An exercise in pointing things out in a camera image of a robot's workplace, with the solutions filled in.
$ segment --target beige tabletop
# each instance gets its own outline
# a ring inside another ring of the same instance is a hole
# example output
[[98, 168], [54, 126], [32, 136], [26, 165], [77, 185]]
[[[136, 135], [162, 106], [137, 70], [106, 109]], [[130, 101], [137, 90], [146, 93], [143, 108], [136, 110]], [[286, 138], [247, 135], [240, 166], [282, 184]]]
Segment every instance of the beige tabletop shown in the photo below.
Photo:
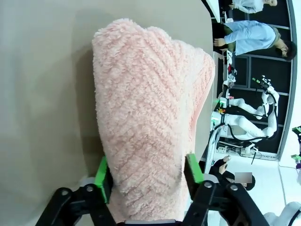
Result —
[[[91, 40], [99, 28], [128, 17], [212, 55], [211, 20], [201, 0], [17, 2], [1, 5], [2, 226], [34, 225], [57, 188], [74, 187], [98, 167], [102, 148]], [[198, 120], [199, 157], [207, 144], [211, 110], [209, 95]]]

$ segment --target screw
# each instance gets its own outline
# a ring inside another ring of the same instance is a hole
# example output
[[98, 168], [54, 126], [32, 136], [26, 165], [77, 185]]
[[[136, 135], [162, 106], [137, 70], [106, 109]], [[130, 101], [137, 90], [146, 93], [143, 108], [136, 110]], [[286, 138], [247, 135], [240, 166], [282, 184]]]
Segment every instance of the screw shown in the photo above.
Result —
[[87, 191], [88, 191], [88, 192], [93, 191], [93, 187], [91, 187], [91, 186], [87, 187]]
[[205, 182], [205, 187], [207, 187], [207, 188], [210, 188], [210, 187], [212, 187], [212, 184], [211, 183], [209, 183], [209, 182]]
[[237, 191], [238, 190], [238, 187], [236, 185], [231, 185], [230, 187], [233, 191]]
[[62, 191], [62, 195], [67, 195], [67, 194], [68, 194], [68, 191], [66, 191], [66, 190]]

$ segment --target black hair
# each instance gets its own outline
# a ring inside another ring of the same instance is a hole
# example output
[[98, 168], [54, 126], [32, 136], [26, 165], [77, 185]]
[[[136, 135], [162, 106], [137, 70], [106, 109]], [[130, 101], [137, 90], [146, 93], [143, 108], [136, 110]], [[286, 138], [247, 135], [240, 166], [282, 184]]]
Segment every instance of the black hair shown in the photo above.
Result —
[[252, 190], [253, 188], [254, 188], [254, 186], [255, 186], [255, 177], [252, 175], [252, 183], [247, 183], [247, 185], [246, 185], [246, 190], [247, 191], [250, 191], [250, 190]]
[[292, 60], [297, 55], [297, 46], [292, 41], [284, 41], [286, 46], [288, 47], [288, 51], [286, 53], [285, 59], [286, 60]]

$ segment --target towel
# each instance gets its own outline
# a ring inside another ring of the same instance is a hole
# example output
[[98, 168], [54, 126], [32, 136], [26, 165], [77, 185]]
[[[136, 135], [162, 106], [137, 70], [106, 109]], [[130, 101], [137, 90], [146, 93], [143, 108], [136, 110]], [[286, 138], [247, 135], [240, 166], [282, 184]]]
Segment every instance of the towel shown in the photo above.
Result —
[[114, 181], [110, 212], [117, 223], [182, 220], [184, 160], [194, 153], [213, 59], [129, 19], [100, 29], [92, 45], [97, 122]]

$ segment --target blue shirt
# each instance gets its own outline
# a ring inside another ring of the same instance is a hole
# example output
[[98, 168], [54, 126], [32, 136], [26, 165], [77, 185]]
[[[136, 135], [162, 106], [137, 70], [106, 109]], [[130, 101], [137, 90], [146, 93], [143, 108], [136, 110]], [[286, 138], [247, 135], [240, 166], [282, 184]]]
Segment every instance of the blue shirt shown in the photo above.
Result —
[[254, 20], [236, 21], [225, 25], [233, 31], [225, 36], [225, 42], [236, 42], [235, 55], [269, 48], [276, 38], [273, 28]]

